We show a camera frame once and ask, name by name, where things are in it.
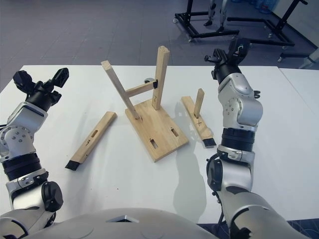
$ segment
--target white table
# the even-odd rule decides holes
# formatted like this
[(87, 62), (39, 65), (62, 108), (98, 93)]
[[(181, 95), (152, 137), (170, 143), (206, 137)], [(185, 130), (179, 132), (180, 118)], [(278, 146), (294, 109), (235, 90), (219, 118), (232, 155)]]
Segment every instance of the white table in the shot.
[(288, 81), (301, 95), (311, 111), (319, 118), (319, 71), (280, 68)]
[[(175, 120), (189, 144), (153, 163), (127, 119), (125, 105), (101, 66), (24, 66), (34, 81), (46, 81), (62, 67), (70, 78), (60, 102), (35, 135), (34, 145), (49, 180), (63, 192), (64, 205), (57, 222), (118, 207), (155, 208), (177, 213), (196, 223), (216, 223), (220, 206), (206, 183), (206, 159), (216, 152), (198, 138), (180, 98), (195, 100), (197, 89), (205, 98), (201, 114), (213, 130), (222, 134), (222, 107), (212, 67), (169, 66), (162, 106)], [(154, 77), (155, 66), (115, 66), (125, 88)], [(319, 217), (319, 130), (314, 113), (277, 67), (241, 67), (254, 90), (261, 91), (264, 115), (256, 134), (253, 192), (262, 195), (286, 220)], [(132, 98), (138, 104), (147, 92)], [(0, 94), (0, 122), (24, 100), (11, 81)], [(78, 146), (103, 116), (115, 111), (118, 118), (77, 171), (65, 169)], [(0, 171), (0, 214), (10, 210)]]

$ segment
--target wooden board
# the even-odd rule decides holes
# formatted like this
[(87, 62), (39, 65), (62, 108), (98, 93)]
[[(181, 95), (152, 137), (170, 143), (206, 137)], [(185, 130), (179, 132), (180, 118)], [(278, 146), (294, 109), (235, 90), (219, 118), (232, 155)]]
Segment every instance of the wooden board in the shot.
[(134, 106), (140, 118), (125, 113), (143, 141), (154, 162), (188, 143), (188, 139), (166, 111), (160, 106), (156, 111), (152, 99)]
[(181, 101), (183, 102), (183, 104), (186, 108), (186, 111), (191, 119), (191, 122), (193, 123), (193, 126), (196, 129), (201, 140), (213, 138), (213, 134), (210, 131), (210, 129), (206, 126), (203, 118), (200, 115), (198, 118), (195, 117), (195, 114), (194, 114), (195, 105), (194, 105), (194, 102), (191, 99), (191, 97), (190, 96), (183, 96), (181, 98)]
[(83, 163), (116, 116), (115, 112), (106, 112), (92, 132), (84, 140), (79, 149), (75, 152), (71, 161)]

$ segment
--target black rubber cap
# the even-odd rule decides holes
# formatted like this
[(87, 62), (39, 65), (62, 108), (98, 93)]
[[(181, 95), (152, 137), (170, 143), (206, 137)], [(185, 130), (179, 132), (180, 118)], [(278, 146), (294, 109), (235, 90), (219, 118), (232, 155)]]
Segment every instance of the black rubber cap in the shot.
[(42, 185), (42, 199), (45, 210), (54, 213), (63, 204), (62, 192), (56, 182), (46, 182)]

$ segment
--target wooden stick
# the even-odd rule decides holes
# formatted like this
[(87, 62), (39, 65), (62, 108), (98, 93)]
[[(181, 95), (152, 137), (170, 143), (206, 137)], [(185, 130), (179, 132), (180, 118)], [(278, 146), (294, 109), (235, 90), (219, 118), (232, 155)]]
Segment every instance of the wooden stick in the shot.
[(125, 91), (126, 95), (128, 97), (132, 97), (132, 96), (136, 96), (140, 93), (143, 93), (145, 91), (150, 91), (150, 90), (154, 89), (154, 82), (156, 82), (156, 81), (147, 82), (143, 85), (130, 88), (130, 89)]
[(79, 164), (83, 163), (91, 151), (94, 149), (97, 142), (102, 137), (105, 130), (111, 124), (111, 122), (116, 118), (115, 112), (106, 112), (98, 124), (94, 127), (92, 132), (87, 136), (79, 149), (75, 152), (66, 168), (71, 170), (76, 170)]
[(127, 108), (131, 111), (131, 113), (135, 117), (135, 119), (139, 119), (140, 118), (139, 114), (134, 109), (132, 102), (130, 101), (129, 97), (127, 96), (118, 76), (116, 75), (116, 73), (113, 70), (109, 61), (102, 61), (101, 65), (102, 65), (103, 69), (105, 70), (106, 74), (108, 74), (108, 76), (111, 79), (116, 90), (119, 92), (119, 94), (120, 94), (122, 100), (124, 101), (125, 105), (127, 106)]
[(205, 93), (202, 88), (198, 89), (195, 108), (194, 108), (194, 115), (196, 119), (198, 119), (200, 115), (199, 112), (200, 112), (201, 104), (203, 103), (203, 100), (204, 100), (204, 94)]
[(160, 101), (164, 88), (164, 80), (169, 59), (169, 50), (160, 46), (158, 49), (158, 58), (156, 62), (155, 80), (158, 80), (158, 87), (153, 91), (152, 106), (157, 111), (160, 109)]

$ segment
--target black tip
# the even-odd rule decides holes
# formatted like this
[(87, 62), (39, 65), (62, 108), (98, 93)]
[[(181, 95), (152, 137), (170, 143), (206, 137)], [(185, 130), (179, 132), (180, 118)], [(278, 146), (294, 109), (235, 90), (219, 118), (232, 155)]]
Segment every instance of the black tip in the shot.
[(213, 138), (207, 138), (203, 140), (206, 148), (212, 148), (216, 146), (215, 140)]
[(79, 162), (75, 162), (75, 161), (70, 160), (68, 162), (68, 164), (65, 166), (65, 168), (75, 171), (79, 165), (80, 165)]

